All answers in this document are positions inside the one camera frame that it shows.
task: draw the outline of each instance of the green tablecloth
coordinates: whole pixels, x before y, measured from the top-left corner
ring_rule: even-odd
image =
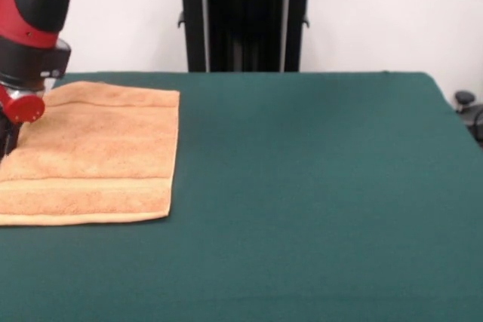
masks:
[[[483,321],[483,159],[423,74],[181,91],[171,215],[0,229],[3,321]]]

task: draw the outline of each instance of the red cap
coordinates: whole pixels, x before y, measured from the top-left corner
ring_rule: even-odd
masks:
[[[45,104],[42,98],[28,94],[16,100],[9,99],[2,111],[14,123],[34,122],[44,114]]]

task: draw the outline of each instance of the black knob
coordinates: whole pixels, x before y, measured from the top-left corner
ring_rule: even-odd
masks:
[[[469,104],[475,102],[476,99],[475,95],[467,90],[460,90],[456,92],[454,97],[461,106],[469,106]]]

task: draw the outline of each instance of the black cable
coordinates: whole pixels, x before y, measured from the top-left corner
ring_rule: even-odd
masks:
[[[473,133],[475,135],[476,141],[479,141],[479,135],[478,135],[478,120],[483,115],[483,108],[480,109],[478,112],[476,112],[475,117],[473,118]]]

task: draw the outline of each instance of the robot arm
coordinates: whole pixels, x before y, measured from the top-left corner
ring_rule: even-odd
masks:
[[[44,113],[46,78],[62,78],[70,47],[60,40],[70,0],[0,0],[0,160],[20,127]]]

